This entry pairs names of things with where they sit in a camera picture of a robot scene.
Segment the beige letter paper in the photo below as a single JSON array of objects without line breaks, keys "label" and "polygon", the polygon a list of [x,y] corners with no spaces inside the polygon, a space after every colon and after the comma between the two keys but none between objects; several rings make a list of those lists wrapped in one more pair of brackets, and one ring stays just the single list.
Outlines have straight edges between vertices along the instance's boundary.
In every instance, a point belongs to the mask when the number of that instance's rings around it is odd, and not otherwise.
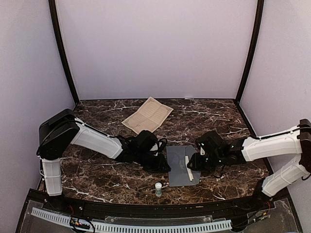
[{"label": "beige letter paper", "polygon": [[185,165],[186,165],[187,173],[189,176],[189,180],[192,182],[194,180],[194,177],[193,177],[192,170],[188,168],[188,163],[189,163],[189,157],[185,156]]}]

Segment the grey envelope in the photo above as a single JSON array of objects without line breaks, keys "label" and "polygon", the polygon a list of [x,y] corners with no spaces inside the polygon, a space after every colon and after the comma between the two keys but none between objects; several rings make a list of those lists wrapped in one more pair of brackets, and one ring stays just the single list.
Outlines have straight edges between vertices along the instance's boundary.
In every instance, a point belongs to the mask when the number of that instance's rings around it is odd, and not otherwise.
[{"label": "grey envelope", "polygon": [[167,162],[171,170],[169,174],[169,186],[193,186],[199,184],[201,172],[187,168],[191,156],[196,153],[195,148],[190,146],[168,146]]}]

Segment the beige lined letter sheet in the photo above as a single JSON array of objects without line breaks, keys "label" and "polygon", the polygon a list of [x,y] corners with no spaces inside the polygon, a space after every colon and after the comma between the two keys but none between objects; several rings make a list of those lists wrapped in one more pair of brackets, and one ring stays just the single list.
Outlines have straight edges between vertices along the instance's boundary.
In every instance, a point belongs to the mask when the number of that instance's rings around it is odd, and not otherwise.
[{"label": "beige lined letter sheet", "polygon": [[173,111],[173,108],[166,106],[156,99],[149,97],[139,109],[125,119],[122,124],[139,134],[143,130],[154,132]]}]

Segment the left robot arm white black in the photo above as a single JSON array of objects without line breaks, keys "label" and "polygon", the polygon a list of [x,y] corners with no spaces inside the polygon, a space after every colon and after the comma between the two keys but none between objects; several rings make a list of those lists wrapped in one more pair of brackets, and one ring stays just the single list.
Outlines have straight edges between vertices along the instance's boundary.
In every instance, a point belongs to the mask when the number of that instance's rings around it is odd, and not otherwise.
[{"label": "left robot arm white black", "polygon": [[143,130],[137,136],[112,136],[93,128],[65,109],[39,126],[39,146],[36,152],[41,160],[49,203],[57,211],[69,207],[61,194],[61,157],[69,145],[78,145],[121,163],[138,163],[143,170],[164,173],[171,170],[163,155],[167,139],[158,139]]}]

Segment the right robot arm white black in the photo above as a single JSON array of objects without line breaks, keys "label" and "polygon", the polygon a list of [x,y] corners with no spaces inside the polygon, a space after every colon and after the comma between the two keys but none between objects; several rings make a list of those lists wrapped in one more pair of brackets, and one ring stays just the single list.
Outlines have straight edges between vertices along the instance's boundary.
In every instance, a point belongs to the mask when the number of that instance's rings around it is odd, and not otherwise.
[{"label": "right robot arm white black", "polygon": [[231,143],[216,131],[209,131],[196,140],[199,149],[187,163],[193,171],[212,172],[218,166],[232,166],[261,158],[293,154],[294,158],[274,174],[260,180],[248,199],[248,207],[259,210],[267,200],[298,179],[311,176],[311,123],[300,120],[297,126],[276,134],[249,136]]}]

